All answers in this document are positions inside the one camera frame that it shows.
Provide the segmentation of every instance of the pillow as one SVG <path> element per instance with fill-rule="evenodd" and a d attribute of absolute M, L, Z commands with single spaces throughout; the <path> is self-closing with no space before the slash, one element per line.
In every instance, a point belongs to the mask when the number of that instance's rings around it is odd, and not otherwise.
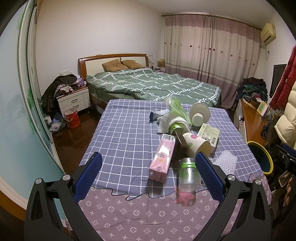
<path fill-rule="evenodd" d="M 129 69 L 141 69 L 145 68 L 143 65 L 138 64 L 135 60 L 123 60 L 122 64 L 127 66 Z"/>
<path fill-rule="evenodd" d="M 128 69 L 128 67 L 121 64 L 119 59 L 103 63 L 102 66 L 105 72 L 116 72 L 119 70 Z"/>

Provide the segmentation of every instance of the air conditioner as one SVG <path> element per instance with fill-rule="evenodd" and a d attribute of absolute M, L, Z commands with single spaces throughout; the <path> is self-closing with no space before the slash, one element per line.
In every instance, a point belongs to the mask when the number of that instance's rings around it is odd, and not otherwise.
<path fill-rule="evenodd" d="M 263 30 L 261 31 L 261 41 L 264 45 L 269 44 L 272 40 L 276 38 L 276 29 L 271 23 L 265 24 Z"/>

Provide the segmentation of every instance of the metal screw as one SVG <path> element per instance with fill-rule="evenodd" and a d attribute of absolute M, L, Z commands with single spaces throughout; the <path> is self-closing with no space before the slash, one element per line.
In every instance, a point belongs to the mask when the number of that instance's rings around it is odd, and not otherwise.
<path fill-rule="evenodd" d="M 234 175 L 228 175 L 228 180 L 234 181 L 235 180 L 235 176 Z"/>
<path fill-rule="evenodd" d="M 38 179 L 36 179 L 36 181 L 35 181 L 36 184 L 40 184 L 41 182 L 42 182 L 42 179 L 41 179 L 41 178 L 38 178 Z"/>
<path fill-rule="evenodd" d="M 64 181 L 68 181 L 70 179 L 70 175 L 66 174 L 63 176 Z"/>
<path fill-rule="evenodd" d="M 257 185 L 261 185 L 261 181 L 260 181 L 259 179 L 256 179 L 256 180 L 255 180 L 255 183 L 256 183 Z"/>

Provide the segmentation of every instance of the red bucket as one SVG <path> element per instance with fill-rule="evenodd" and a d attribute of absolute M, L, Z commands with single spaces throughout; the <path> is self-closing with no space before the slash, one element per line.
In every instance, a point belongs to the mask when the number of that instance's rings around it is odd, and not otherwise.
<path fill-rule="evenodd" d="M 67 121 L 67 126 L 69 129 L 76 128 L 80 125 L 76 109 L 66 110 L 64 113 L 64 118 Z"/>

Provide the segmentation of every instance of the television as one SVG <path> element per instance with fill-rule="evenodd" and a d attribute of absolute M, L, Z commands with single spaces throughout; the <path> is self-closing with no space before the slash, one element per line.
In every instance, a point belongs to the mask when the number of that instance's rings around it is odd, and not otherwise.
<path fill-rule="evenodd" d="M 274 73 L 272 75 L 271 88 L 270 88 L 270 92 L 269 92 L 270 98 L 274 95 L 274 92 L 276 91 L 276 88 L 283 76 L 286 66 L 287 66 L 287 64 L 274 65 Z"/>

